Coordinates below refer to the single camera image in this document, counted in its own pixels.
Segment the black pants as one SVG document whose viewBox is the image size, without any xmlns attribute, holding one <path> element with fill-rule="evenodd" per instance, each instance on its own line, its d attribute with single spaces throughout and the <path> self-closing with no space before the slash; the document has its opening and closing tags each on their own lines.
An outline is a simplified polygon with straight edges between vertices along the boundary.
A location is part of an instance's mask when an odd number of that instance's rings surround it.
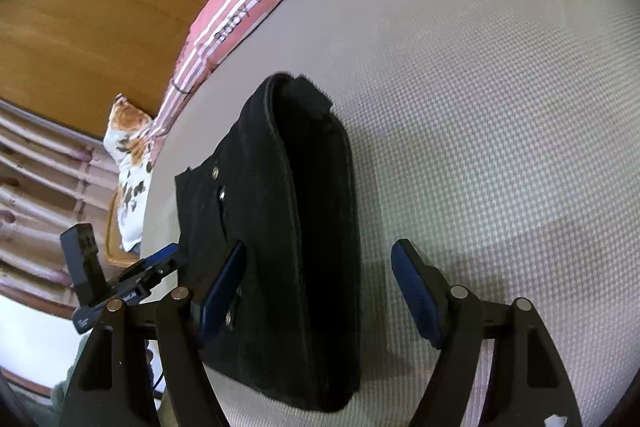
<svg viewBox="0 0 640 427">
<path fill-rule="evenodd" d="M 360 251 L 352 151 L 331 101 L 303 76 L 268 77 L 175 187 L 182 285 L 231 239 L 248 254 L 203 362 L 291 407 L 341 410 L 360 383 Z"/>
</svg>

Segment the wicker basket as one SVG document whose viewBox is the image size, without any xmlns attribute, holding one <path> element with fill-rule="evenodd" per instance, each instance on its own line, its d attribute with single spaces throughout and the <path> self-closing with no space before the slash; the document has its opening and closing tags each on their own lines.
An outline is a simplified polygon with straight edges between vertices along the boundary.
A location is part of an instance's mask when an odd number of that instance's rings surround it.
<svg viewBox="0 0 640 427">
<path fill-rule="evenodd" d="M 128 253 L 122 247 L 122 236 L 117 224 L 117 192 L 114 192 L 107 211 L 104 234 L 104 256 L 106 261 L 118 269 L 129 268 L 139 261 L 137 254 Z"/>
</svg>

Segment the beige pleated curtain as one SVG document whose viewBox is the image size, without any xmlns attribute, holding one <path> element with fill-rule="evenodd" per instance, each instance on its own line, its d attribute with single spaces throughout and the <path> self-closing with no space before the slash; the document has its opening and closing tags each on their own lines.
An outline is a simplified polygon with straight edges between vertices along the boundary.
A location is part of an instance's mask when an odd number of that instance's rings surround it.
<svg viewBox="0 0 640 427">
<path fill-rule="evenodd" d="M 87 135 L 1 103 L 1 295 L 68 319 L 77 307 L 60 234 L 93 226 L 108 277 L 121 269 L 104 256 L 116 167 Z"/>
</svg>

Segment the floral pillow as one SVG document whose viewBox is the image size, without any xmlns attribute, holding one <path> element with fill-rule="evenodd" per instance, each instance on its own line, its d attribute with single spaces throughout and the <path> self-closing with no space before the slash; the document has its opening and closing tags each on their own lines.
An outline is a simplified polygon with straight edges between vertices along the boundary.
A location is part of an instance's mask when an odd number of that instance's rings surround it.
<svg viewBox="0 0 640 427">
<path fill-rule="evenodd" d="M 152 118 L 128 101 L 116 96 L 108 116 L 103 146 L 117 167 L 115 219 L 120 247 L 136 251 L 142 241 L 143 221 L 152 178 L 152 156 L 144 134 Z"/>
</svg>

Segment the white woven mattress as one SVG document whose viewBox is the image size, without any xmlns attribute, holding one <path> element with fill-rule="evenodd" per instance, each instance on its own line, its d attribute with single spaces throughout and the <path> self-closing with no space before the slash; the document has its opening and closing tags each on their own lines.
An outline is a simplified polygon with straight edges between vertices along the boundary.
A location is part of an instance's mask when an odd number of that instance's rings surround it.
<svg viewBox="0 0 640 427">
<path fill-rule="evenodd" d="M 210 375 L 235 426 L 405 426 L 437 353 L 390 267 L 405 237 L 487 300 L 533 301 L 582 421 L 639 368 L 639 0 L 284 0 L 183 109 L 158 158 L 142 251 L 179 234 L 174 179 L 275 72 L 333 101 L 355 161 L 362 381 L 306 413 Z"/>
</svg>

